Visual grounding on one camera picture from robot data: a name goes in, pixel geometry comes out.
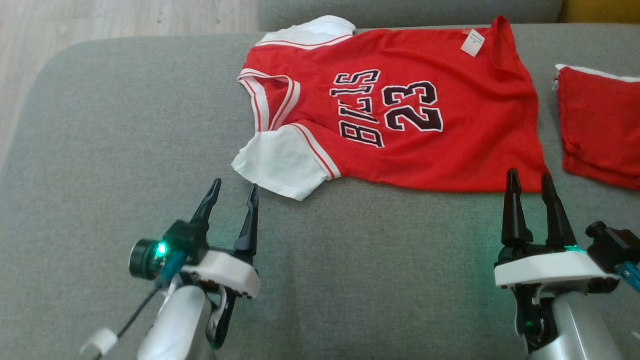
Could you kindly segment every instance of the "folded red garment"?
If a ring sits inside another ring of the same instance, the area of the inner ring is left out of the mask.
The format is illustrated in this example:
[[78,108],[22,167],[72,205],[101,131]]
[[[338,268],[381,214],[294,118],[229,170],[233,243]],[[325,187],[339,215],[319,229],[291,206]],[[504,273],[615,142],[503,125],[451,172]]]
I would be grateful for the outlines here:
[[640,190],[640,78],[556,67],[565,171]]

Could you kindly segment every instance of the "gray cushion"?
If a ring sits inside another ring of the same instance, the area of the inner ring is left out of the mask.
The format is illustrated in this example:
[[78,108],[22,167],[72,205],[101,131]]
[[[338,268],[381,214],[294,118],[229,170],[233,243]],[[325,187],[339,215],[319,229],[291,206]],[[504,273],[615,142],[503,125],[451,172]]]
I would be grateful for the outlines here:
[[[576,234],[595,220],[640,234],[640,193],[561,168],[554,65],[640,76],[640,27],[514,26],[540,95],[540,139]],[[70,359],[119,330],[152,284],[127,261],[189,218],[223,179],[209,241],[230,247],[251,185],[230,164],[253,135],[236,82],[261,34],[92,42],[55,57],[22,112],[0,177],[3,359]],[[221,359],[516,359],[515,302],[495,287],[501,194],[415,192],[339,179],[304,202],[262,192],[260,297],[239,301]],[[527,223],[546,238],[538,196]],[[588,240],[580,237],[580,244]],[[638,295],[593,296],[626,358]],[[109,358],[130,359],[155,299]]]
[[562,0],[259,0],[262,31],[275,31],[322,15],[358,28],[489,24],[498,15],[515,24],[556,22]]

